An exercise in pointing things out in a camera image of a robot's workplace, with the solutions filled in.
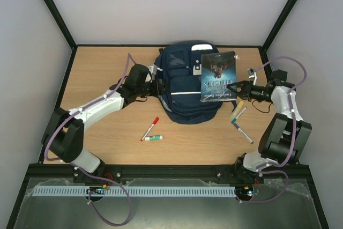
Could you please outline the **dark Wuthering Heights book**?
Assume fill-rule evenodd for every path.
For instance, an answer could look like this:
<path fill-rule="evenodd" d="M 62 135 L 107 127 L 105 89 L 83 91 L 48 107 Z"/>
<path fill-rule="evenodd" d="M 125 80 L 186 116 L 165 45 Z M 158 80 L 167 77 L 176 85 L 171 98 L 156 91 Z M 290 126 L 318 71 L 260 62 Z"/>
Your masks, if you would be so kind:
<path fill-rule="evenodd" d="M 202 56 L 202 102 L 235 101 L 236 93 L 227 85 L 236 83 L 236 59 L 234 51 L 204 54 Z"/>

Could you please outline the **navy blue student backpack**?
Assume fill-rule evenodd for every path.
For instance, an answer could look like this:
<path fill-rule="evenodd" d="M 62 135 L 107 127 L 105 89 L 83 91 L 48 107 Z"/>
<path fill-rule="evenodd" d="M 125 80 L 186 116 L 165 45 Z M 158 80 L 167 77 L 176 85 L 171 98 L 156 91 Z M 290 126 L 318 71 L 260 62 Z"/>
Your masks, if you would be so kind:
<path fill-rule="evenodd" d="M 156 78 L 162 79 L 166 92 L 158 96 L 168 117 L 179 124 L 199 124 L 215 117 L 220 102 L 202 102 L 201 67 L 203 54 L 217 53 L 215 45 L 206 41 L 182 41 L 159 49 Z"/>

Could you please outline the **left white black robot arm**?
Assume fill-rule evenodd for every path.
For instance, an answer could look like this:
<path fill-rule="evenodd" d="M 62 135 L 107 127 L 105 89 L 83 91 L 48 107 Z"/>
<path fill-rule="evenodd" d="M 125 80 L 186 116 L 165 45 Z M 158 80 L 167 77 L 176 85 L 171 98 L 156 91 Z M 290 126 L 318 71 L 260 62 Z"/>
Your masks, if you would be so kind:
<path fill-rule="evenodd" d="M 57 160 L 94 173 L 102 160 L 84 147 L 85 131 L 107 115 L 137 102 L 139 98 L 164 94 L 161 72 L 162 69 L 156 65 L 135 64 L 129 74 L 89 103 L 69 110 L 54 110 L 42 137 L 44 159 L 50 161 L 48 153 L 52 152 Z"/>

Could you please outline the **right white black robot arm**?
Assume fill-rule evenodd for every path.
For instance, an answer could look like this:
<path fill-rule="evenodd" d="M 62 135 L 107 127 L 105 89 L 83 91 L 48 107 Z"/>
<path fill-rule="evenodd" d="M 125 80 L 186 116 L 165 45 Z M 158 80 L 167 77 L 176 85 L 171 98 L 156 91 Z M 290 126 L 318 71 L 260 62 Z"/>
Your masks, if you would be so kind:
<path fill-rule="evenodd" d="M 257 86 L 254 82 L 251 78 L 227 85 L 241 99 L 266 101 L 275 109 L 258 150 L 236 159 L 232 176 L 239 183 L 251 181 L 253 175 L 263 169 L 297 162 L 312 130 L 311 124 L 304 121 L 297 109 L 295 85 L 287 82 L 287 72 L 272 72 L 265 86 Z"/>

